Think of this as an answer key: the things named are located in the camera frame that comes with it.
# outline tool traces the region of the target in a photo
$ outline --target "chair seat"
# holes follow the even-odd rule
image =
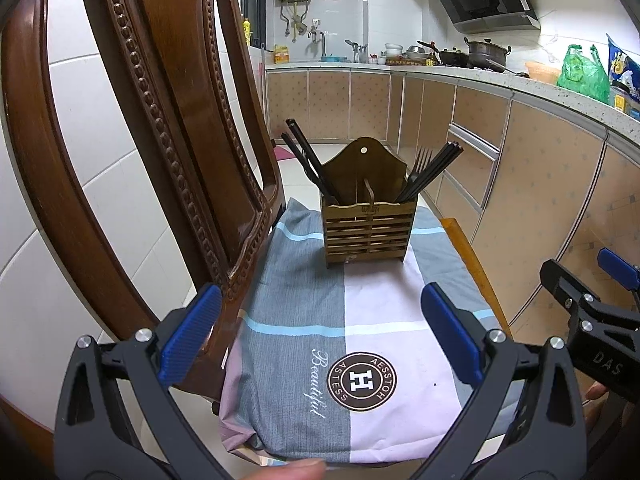
[[[256,270],[220,405],[231,452],[375,464],[426,458],[471,388],[420,310],[437,282],[486,329],[500,324],[440,221],[419,207],[404,261],[325,265],[322,219],[290,200]],[[503,434],[514,384],[492,432]]]

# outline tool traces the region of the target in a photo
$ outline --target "human hand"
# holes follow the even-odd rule
[[[262,467],[243,480],[322,480],[325,470],[323,460],[307,458],[283,466]]]

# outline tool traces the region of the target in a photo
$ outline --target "brown circular logo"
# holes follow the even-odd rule
[[[391,397],[396,371],[382,356],[354,352],[331,366],[326,384],[335,402],[354,412],[367,412]]]

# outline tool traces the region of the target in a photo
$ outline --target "silver screw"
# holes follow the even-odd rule
[[[136,341],[140,341],[141,343],[146,343],[151,339],[151,336],[154,333],[151,332],[148,328],[141,328],[136,332]]]
[[[78,348],[87,348],[91,344],[91,336],[83,335],[76,344]]]
[[[550,343],[551,343],[551,346],[553,348],[555,348],[556,350],[560,350],[560,349],[564,348],[564,341],[562,340],[561,337],[553,336],[551,338]]]
[[[502,330],[491,330],[491,332],[489,332],[489,339],[494,343],[504,343],[507,336]]]

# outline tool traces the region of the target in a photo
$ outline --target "bamboo cutlery basket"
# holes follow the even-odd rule
[[[418,199],[394,203],[407,166],[380,142],[361,137],[322,165],[339,193],[331,205],[321,194],[326,263],[404,259]]]

